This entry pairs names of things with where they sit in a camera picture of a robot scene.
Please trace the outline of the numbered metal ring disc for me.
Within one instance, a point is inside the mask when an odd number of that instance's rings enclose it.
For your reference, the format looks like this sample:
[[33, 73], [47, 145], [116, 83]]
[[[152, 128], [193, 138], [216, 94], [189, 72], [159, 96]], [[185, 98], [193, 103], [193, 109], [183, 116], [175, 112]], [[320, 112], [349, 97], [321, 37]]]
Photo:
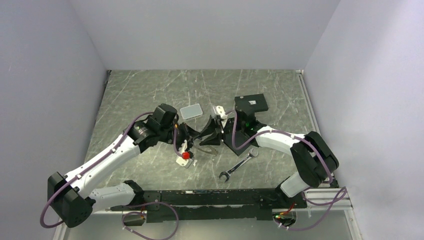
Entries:
[[205, 145], [205, 146], [194, 145], [193, 147], [196, 150], [198, 150], [200, 152], [203, 152], [205, 154], [209, 154], [209, 155], [213, 155], [213, 156], [216, 156], [218, 154], [218, 151], [214, 147], [212, 147], [210, 145]]

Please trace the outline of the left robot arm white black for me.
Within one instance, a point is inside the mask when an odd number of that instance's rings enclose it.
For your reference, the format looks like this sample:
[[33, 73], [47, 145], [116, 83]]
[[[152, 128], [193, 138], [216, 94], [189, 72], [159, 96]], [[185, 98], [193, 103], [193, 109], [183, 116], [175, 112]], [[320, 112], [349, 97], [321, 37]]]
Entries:
[[[109, 146], [83, 165], [66, 174], [53, 173], [47, 179], [47, 203], [40, 216], [40, 225], [53, 228], [65, 224], [74, 228], [92, 213], [109, 207], [139, 209], [144, 203], [144, 192], [133, 180], [113, 187], [97, 188], [97, 185], [122, 164], [158, 143], [171, 144], [183, 159], [193, 157], [190, 149], [200, 133], [178, 120], [177, 110], [162, 103], [153, 112], [137, 116]], [[48, 208], [59, 216], [59, 223], [45, 222]]]

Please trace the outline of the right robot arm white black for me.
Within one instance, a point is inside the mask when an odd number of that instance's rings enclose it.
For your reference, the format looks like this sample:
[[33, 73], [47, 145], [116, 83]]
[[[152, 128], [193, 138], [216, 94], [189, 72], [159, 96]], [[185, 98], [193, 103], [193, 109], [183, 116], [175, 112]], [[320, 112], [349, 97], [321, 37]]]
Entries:
[[280, 207], [289, 207], [295, 196], [308, 188], [334, 181], [333, 172], [339, 167], [339, 161], [318, 132], [296, 134], [274, 129], [258, 121], [253, 110], [235, 109], [233, 113], [234, 117], [229, 117], [228, 112], [218, 110], [210, 116], [199, 134], [203, 138], [200, 145], [224, 143], [237, 156], [250, 146], [290, 155], [296, 172], [277, 187], [275, 200]]

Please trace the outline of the small white grey box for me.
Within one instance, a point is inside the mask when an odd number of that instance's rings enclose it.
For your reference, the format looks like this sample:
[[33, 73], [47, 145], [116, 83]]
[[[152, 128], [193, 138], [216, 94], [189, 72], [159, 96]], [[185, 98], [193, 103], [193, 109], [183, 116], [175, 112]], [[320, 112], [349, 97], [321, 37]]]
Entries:
[[199, 103], [182, 107], [180, 109], [181, 117], [183, 120], [193, 119], [203, 115], [202, 107]]

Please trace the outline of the black rectangular pad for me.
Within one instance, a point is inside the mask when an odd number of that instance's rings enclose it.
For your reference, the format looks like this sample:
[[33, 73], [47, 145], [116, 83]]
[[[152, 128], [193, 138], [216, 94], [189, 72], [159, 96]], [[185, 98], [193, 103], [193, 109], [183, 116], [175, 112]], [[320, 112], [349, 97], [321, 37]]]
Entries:
[[233, 153], [240, 156], [251, 146], [250, 143], [246, 143], [248, 139], [249, 137], [247, 135], [237, 131], [234, 135], [234, 145], [232, 141], [232, 133], [225, 134], [223, 142]]

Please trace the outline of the silver combination wrench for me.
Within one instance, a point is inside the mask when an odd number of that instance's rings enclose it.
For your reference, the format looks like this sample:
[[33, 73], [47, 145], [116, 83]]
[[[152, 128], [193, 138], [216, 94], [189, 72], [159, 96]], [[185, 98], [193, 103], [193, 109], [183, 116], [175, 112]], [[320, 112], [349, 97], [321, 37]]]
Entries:
[[251, 148], [248, 152], [248, 154], [241, 160], [239, 161], [236, 165], [234, 165], [232, 168], [230, 168], [227, 171], [222, 171], [218, 178], [221, 179], [222, 177], [225, 177], [225, 183], [229, 181], [229, 179], [231, 178], [231, 175], [238, 170], [241, 166], [243, 166], [244, 164], [246, 164], [250, 159], [256, 158], [259, 155], [259, 150], [257, 148]]

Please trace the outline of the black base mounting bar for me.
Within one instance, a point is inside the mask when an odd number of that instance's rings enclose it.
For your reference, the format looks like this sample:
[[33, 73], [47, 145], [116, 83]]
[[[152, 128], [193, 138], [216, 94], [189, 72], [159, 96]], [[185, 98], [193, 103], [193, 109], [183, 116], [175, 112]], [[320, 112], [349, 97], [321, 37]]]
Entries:
[[112, 212], [146, 211], [147, 223], [175, 220], [255, 219], [269, 221], [279, 211], [305, 209], [301, 194], [287, 197], [276, 188], [146, 190], [127, 205]]

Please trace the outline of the aluminium frame rail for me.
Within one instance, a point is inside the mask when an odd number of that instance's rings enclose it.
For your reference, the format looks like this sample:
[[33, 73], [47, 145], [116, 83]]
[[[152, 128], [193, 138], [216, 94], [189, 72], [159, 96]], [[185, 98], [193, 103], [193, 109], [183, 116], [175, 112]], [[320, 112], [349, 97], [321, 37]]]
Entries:
[[102, 209], [56, 240], [360, 240], [342, 188], [289, 198], [272, 188], [155, 190], [132, 206]]

